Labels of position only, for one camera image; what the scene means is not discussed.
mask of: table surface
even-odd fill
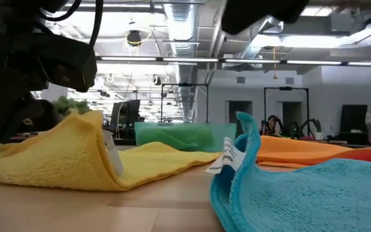
[[[0,232],[223,231],[209,201],[208,166],[122,193],[0,184]]]

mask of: yellow microfiber towel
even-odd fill
[[[101,112],[73,113],[50,131],[19,144],[0,145],[0,183],[127,191],[219,156],[178,151],[155,142],[120,151],[124,173],[118,176],[104,145],[101,125]]]

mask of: microfiber towel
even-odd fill
[[[224,166],[211,184],[211,203],[226,231],[371,231],[371,162],[333,159],[288,173],[256,164],[260,135],[239,113],[246,152],[234,171]]]
[[[102,137],[102,114],[71,114],[52,130],[20,144],[0,145],[0,183],[53,188],[127,191],[218,154],[181,152],[159,142],[120,151],[116,174]]]
[[[332,144],[262,136],[257,163],[264,166],[304,168],[330,159],[371,162],[371,148],[352,149]]]

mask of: ceiling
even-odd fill
[[[300,20],[297,27],[296,24],[294,26],[284,25],[283,32],[289,34],[274,35],[265,31],[256,37],[256,26],[260,28],[261,25],[255,24],[241,34],[234,36],[221,32],[219,20],[224,1],[194,0],[195,3],[204,4],[195,5],[197,14],[195,35],[188,41],[172,40],[171,33],[173,32],[169,30],[167,15],[164,14],[164,9],[160,4],[170,1],[175,0],[154,1],[155,13],[149,13],[147,10],[149,1],[106,1],[95,53],[98,56],[170,57],[173,56],[172,47],[174,44],[195,44],[194,55],[196,57],[230,55],[243,57],[247,48],[252,44],[252,47],[257,48],[258,46],[256,49],[257,59],[260,57],[262,59],[371,61],[371,28],[365,27],[366,25],[362,27],[362,22],[367,22],[371,17],[369,1],[310,0],[310,6],[302,13],[303,17],[309,16],[307,20]],[[93,2],[92,0],[83,1],[80,8],[70,18],[58,23],[48,23],[48,27],[54,33],[87,43],[90,40],[94,22],[95,7]],[[327,34],[326,31],[317,31],[317,27],[324,29],[324,26],[310,23],[309,19],[312,18],[316,20],[316,23],[328,22],[332,34]],[[313,35],[319,34],[322,41],[320,42],[317,37],[306,37],[308,38],[307,43],[301,43],[301,45],[307,44],[305,47],[288,43],[290,36],[292,41],[299,41],[299,39],[293,39],[296,34],[290,34],[297,32],[299,28],[303,30],[302,36],[308,35],[307,32],[310,30],[314,33]],[[342,30],[342,28],[346,28],[345,31],[348,34],[338,33],[338,30]],[[142,39],[140,46],[132,47],[127,43],[126,37],[130,30],[140,31]],[[263,38],[266,43],[262,44],[257,41],[255,44],[253,39],[259,40],[259,38]],[[329,39],[339,46],[335,48],[318,46]],[[194,68],[205,68],[205,66],[190,65]],[[262,67],[256,67],[256,69],[264,71],[294,70],[301,74],[304,66],[263,64]],[[69,90],[68,97],[79,101],[86,100],[91,109],[102,110],[108,116],[112,113],[114,102],[140,99],[140,115],[149,121],[157,121],[161,111],[161,86],[154,84],[155,78],[159,78],[161,83],[177,84],[179,82],[178,76],[178,65],[176,64],[119,64],[99,61],[95,86],[88,93]],[[164,92],[167,93],[167,97],[164,97],[163,100],[164,117],[171,120],[186,120],[183,118],[183,107],[187,99],[193,98],[193,89],[188,92],[189,96],[186,100],[184,100],[184,95],[187,92],[182,92],[177,86],[165,86]]]

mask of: orange microfiber towel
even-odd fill
[[[303,168],[338,158],[371,162],[371,148],[352,149],[318,142],[262,136],[257,163],[265,166]]]

